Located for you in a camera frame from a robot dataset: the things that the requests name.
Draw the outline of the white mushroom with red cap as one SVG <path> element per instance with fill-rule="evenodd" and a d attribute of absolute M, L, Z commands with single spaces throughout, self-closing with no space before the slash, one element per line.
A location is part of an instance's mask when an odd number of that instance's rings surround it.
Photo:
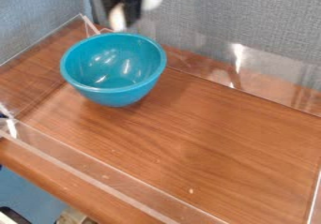
<path fill-rule="evenodd" d="M 111 0 L 110 28 L 115 32 L 126 31 L 142 18 L 146 11 L 155 10 L 163 0 Z"/>

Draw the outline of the blue plastic bowl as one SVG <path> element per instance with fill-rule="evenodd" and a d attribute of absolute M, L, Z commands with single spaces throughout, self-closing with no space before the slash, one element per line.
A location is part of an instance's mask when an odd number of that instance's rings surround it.
<path fill-rule="evenodd" d="M 167 66 L 161 44 L 134 33 L 107 33 L 76 42 L 60 59 L 66 82 L 88 100 L 110 107 L 138 102 Z"/>

